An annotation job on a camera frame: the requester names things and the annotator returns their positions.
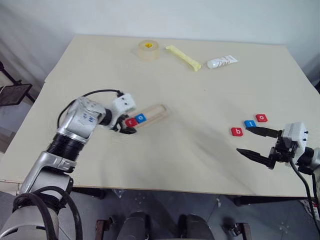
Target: table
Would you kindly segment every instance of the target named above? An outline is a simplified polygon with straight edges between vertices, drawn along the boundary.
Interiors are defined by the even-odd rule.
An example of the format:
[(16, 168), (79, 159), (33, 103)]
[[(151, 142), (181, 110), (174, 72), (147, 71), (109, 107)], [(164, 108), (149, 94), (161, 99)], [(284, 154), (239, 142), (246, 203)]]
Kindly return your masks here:
[[(165, 104), (167, 118), (125, 135), (97, 127), (71, 174), (78, 187), (128, 188), (234, 195), (305, 196), (293, 170), (274, 170), (250, 161), (236, 148), (268, 156), (275, 139), (244, 129), (245, 120), (266, 114), (258, 126), (283, 129), (303, 121), (308, 146), (319, 146), (320, 97), (282, 45), (153, 39), (159, 58), (137, 56), (145, 38), (76, 35), (0, 162), (2, 180), (21, 183), (55, 135), (60, 111), (73, 99), (98, 89), (130, 93), (137, 109)], [(164, 49), (175, 45), (202, 63), (193, 72)], [(232, 55), (238, 63), (208, 69), (208, 60)], [(115, 95), (98, 93), (105, 105)]]

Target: floor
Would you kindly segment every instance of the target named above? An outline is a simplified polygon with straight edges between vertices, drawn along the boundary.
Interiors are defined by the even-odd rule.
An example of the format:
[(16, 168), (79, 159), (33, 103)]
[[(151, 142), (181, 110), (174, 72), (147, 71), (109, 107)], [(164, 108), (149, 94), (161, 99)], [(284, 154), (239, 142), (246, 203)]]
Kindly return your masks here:
[[(103, 239), (115, 240), (126, 216), (135, 211), (151, 216), (153, 239), (175, 237), (181, 214), (204, 218), (216, 240), (230, 239), (221, 228), (226, 217), (249, 223), (253, 240), (319, 239), (312, 218), (296, 200), (237, 207), (226, 195), (143, 190), (126, 190), (121, 198), (107, 190), (101, 200), (77, 192), (72, 192), (71, 197), (81, 215), (84, 240), (95, 239), (96, 220), (109, 216), (114, 216), (116, 224), (105, 232)], [(11, 213), (13, 199), (12, 195), (0, 192), (0, 228)], [(59, 221), (59, 239), (75, 239), (74, 220), (68, 208), (60, 211)]]

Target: white wall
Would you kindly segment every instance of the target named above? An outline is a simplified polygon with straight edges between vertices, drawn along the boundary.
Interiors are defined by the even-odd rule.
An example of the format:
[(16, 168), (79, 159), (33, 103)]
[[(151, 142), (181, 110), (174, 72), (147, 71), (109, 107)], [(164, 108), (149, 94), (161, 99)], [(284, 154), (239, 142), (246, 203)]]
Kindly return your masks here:
[(74, 34), (198, 39), (284, 44), (317, 78), (319, 12), (319, 0), (0, 0), (0, 60), (39, 91)]

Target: yellow tape roll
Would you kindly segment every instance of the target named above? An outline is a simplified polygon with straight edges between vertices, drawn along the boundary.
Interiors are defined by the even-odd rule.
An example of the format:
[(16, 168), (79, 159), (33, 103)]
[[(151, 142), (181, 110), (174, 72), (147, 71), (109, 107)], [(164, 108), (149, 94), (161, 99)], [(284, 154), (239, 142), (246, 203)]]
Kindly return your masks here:
[(145, 60), (154, 60), (159, 56), (159, 44), (156, 41), (144, 40), (138, 45), (138, 56)]

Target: black cable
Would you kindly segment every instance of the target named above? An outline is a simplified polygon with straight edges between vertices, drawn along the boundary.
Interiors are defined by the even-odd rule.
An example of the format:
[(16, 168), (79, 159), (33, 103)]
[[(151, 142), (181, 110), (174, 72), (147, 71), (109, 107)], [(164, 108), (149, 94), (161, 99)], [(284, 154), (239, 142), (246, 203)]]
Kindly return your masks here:
[[(96, 93), (102, 93), (102, 92), (114, 92), (114, 93), (117, 93), (117, 97), (121, 97), (123, 95), (123, 93), (120, 91), (120, 90), (115, 90), (115, 89), (100, 89), (100, 90), (95, 90), (95, 91), (90, 91), (84, 95), (82, 95), (82, 97), (87, 97), (91, 94), (96, 94)], [(64, 114), (64, 112), (75, 102), (75, 100), (72, 100), (68, 106), (66, 106), (62, 112), (60, 112), (59, 116), (58, 116), (58, 119), (57, 119), (57, 122), (56, 122), (56, 128), (58, 129), (59, 126), (60, 126), (60, 118), (62, 116), (62, 114)]]
[(43, 223), (44, 223), (44, 228), (45, 228), (45, 233), (46, 233), (46, 239), (47, 240), (58, 240), (54, 228), (54, 224), (52, 222), (51, 215), (49, 213), (49, 210), (42, 201), (40, 197), (35, 195), (34, 193), (22, 193), (19, 196), (17, 196), (14, 201), (13, 201), (13, 212), (19, 208), (20, 202), (28, 199), (30, 200), (34, 205), (36, 205), (41, 213)]
[(72, 198), (69, 196), (69, 194), (66, 191), (64, 191), (62, 188), (57, 187), (57, 186), (45, 186), (45, 187), (42, 187), (42, 188), (34, 191), (33, 193), (39, 194), (44, 191), (55, 191), (55, 192), (58, 192), (63, 197), (63, 199), (69, 205), (70, 210), (73, 215), (74, 226), (75, 226), (75, 239), (82, 240), (83, 239), (83, 232), (82, 232), (82, 222), (81, 222), (80, 214), (79, 214), (79, 211), (77, 209), (76, 204), (74, 203)]
[(307, 195), (307, 199), (308, 199), (309, 206), (310, 206), (310, 211), (311, 211), (311, 214), (312, 214), (312, 218), (313, 218), (315, 227), (316, 227), (316, 229), (317, 229), (317, 231), (318, 231), (318, 233), (320, 235), (320, 229), (319, 229), (319, 226), (318, 226), (318, 223), (317, 223), (317, 219), (316, 219), (316, 215), (315, 215), (315, 211), (314, 211), (314, 206), (312, 205), (312, 198), (311, 198), (311, 194), (310, 194), (309, 185), (308, 185), (307, 181), (305, 180), (305, 178), (301, 175), (301, 173), (296, 168), (292, 158), (289, 159), (289, 163), (290, 163), (291, 167), (293, 168), (295, 174), (297, 174), (297, 176), (301, 179), (301, 181), (304, 184), (306, 195)]
[(319, 206), (319, 199), (317, 194), (317, 181), (314, 173), (312, 173), (312, 189), (313, 189), (313, 195), (315, 198), (316, 209), (318, 210), (318, 216), (320, 217), (320, 206)]

